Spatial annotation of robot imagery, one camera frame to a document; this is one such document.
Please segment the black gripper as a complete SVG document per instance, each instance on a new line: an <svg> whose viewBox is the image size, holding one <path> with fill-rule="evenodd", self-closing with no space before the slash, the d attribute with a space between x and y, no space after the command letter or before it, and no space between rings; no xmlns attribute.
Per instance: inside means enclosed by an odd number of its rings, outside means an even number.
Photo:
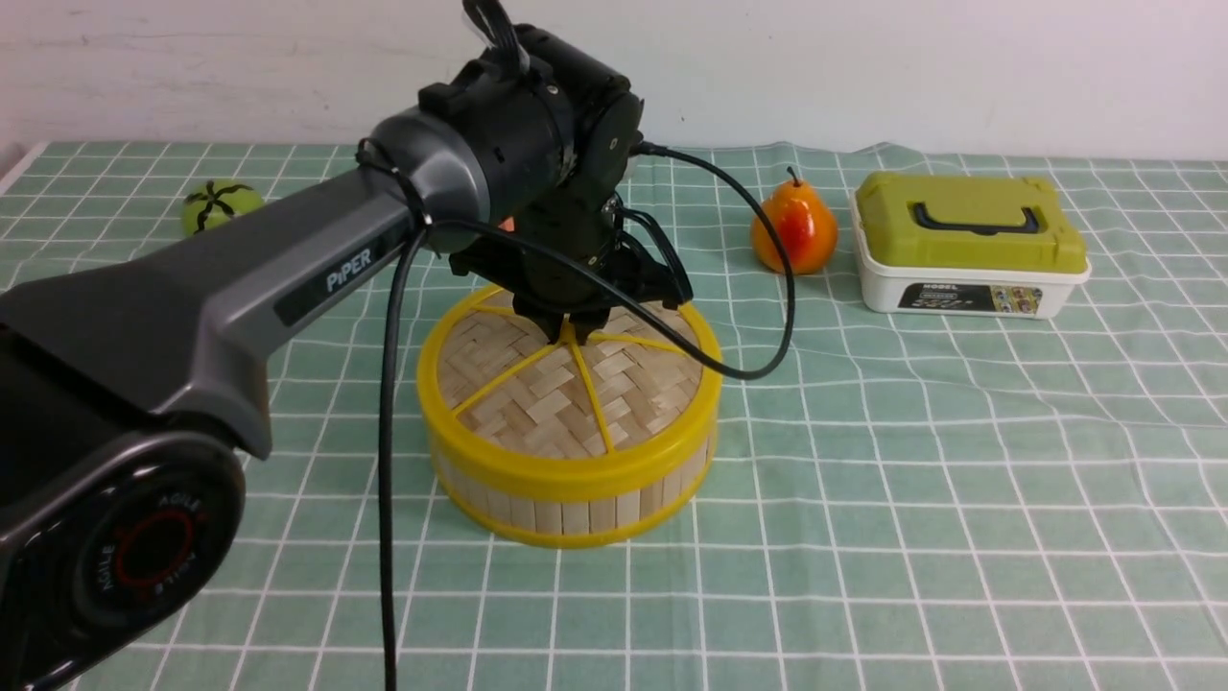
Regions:
<svg viewBox="0 0 1228 691"><path fill-rule="evenodd" d="M483 230L449 257L456 275L474 274L503 288L513 314L542 322L553 345L566 320L587 340L615 307L693 301L693 280L663 227L628 207L619 193L596 207L556 191L515 218L516 231Z"/></svg>

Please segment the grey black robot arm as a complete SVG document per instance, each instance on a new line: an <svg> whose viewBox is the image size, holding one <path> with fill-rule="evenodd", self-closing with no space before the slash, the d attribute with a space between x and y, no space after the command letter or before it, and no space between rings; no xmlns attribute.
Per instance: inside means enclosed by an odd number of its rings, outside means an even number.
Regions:
<svg viewBox="0 0 1228 691"><path fill-rule="evenodd" d="M266 365L413 254L483 276L549 340L693 298L623 239L642 144L628 79L494 1L483 53L360 141L355 169L161 250L2 293L2 687L56 690L189 601L271 452Z"/></svg>

